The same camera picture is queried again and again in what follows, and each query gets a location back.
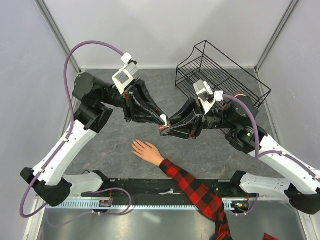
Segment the red plaid sleeve forearm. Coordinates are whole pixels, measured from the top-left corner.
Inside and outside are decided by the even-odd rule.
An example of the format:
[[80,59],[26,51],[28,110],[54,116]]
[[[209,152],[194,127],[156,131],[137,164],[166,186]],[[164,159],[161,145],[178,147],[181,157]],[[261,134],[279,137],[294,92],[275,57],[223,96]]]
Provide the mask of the red plaid sleeve forearm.
[[204,184],[198,181],[192,174],[173,164],[168,159],[164,159],[159,168],[172,178],[180,190],[182,190],[189,200],[198,208],[198,210],[208,219],[215,223],[215,233],[217,240],[231,240],[231,231],[225,205],[220,197]]

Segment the glitter red nail polish bottle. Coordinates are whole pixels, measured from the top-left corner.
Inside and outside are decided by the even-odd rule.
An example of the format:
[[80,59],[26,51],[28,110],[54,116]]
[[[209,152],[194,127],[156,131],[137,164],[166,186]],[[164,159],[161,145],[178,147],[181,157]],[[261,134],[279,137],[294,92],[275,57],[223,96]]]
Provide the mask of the glitter red nail polish bottle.
[[166,125],[159,125],[158,129],[159,132],[162,133],[163,131],[167,130],[168,128],[170,128],[172,125],[170,122],[168,122]]

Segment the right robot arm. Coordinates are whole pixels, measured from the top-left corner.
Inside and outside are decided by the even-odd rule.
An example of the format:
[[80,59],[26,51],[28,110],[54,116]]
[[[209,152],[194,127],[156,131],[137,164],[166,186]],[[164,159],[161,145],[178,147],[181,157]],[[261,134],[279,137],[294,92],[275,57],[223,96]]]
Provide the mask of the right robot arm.
[[243,94],[189,98],[172,117],[160,115],[160,135],[196,139],[203,130],[225,129],[225,139],[239,152],[262,161],[281,178],[236,171],[229,181],[235,197],[268,196],[288,202],[295,209],[315,215],[320,211],[320,171],[297,159],[256,123],[258,109]]

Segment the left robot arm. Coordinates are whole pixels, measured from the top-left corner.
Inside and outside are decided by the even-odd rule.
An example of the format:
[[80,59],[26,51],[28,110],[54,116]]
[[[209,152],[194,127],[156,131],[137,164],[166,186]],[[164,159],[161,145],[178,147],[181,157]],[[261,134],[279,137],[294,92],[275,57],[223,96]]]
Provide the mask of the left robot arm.
[[120,93],[115,84],[85,72],[75,79],[72,95],[80,101],[80,106],[69,129],[40,163],[33,168],[26,167],[20,173],[51,207],[60,205],[70,195],[94,192],[104,197],[109,193],[107,178],[98,170],[88,175],[65,174],[82,148],[109,121],[113,113],[109,106],[121,108],[127,122],[168,124],[167,116],[154,102],[141,79],[130,80]]

